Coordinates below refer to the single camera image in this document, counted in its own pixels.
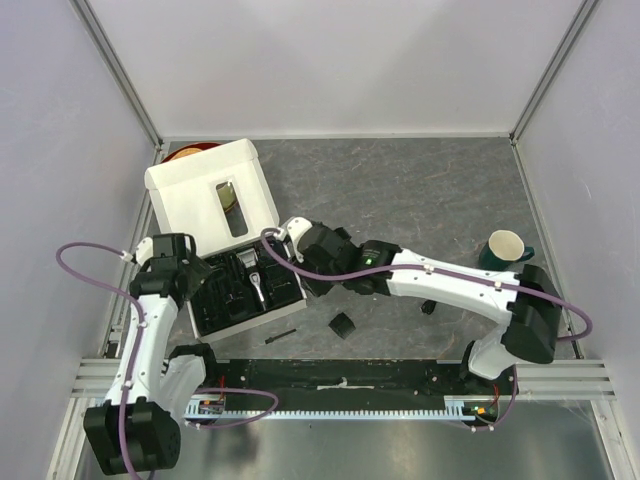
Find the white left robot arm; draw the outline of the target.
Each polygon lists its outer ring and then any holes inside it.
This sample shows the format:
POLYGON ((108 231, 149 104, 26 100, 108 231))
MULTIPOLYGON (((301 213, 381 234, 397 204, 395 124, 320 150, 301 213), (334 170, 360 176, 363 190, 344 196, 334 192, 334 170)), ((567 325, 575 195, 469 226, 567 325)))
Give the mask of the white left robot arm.
POLYGON ((181 449, 180 423, 196 392, 219 382, 208 346, 179 346, 165 352, 183 307, 212 274, 193 236, 160 234, 144 239, 130 282, 130 328, 118 371, 104 401, 86 411, 84 431, 107 476, 173 468, 181 449))

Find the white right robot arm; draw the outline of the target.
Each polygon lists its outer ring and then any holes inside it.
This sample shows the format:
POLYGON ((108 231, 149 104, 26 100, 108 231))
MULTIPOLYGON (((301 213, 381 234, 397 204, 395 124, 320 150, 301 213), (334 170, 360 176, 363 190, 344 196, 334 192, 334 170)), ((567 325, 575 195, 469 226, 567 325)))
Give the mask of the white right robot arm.
POLYGON ((288 243, 289 260, 315 296, 340 285, 359 295, 413 297, 479 314, 495 328, 473 341, 458 381, 477 394, 518 364, 555 358, 561 308, 548 274, 535 265, 521 271, 479 270, 437 261, 396 244, 352 242, 342 228, 292 217, 274 236, 288 243))

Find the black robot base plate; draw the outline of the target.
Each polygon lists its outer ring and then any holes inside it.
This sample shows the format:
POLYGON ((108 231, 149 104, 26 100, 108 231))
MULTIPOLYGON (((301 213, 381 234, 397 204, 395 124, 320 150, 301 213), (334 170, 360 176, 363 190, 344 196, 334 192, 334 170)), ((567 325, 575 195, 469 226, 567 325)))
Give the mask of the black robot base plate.
POLYGON ((511 368, 494 380, 436 360, 219 360, 204 385, 275 394, 279 412, 440 410, 447 396, 494 399, 513 387, 511 368))

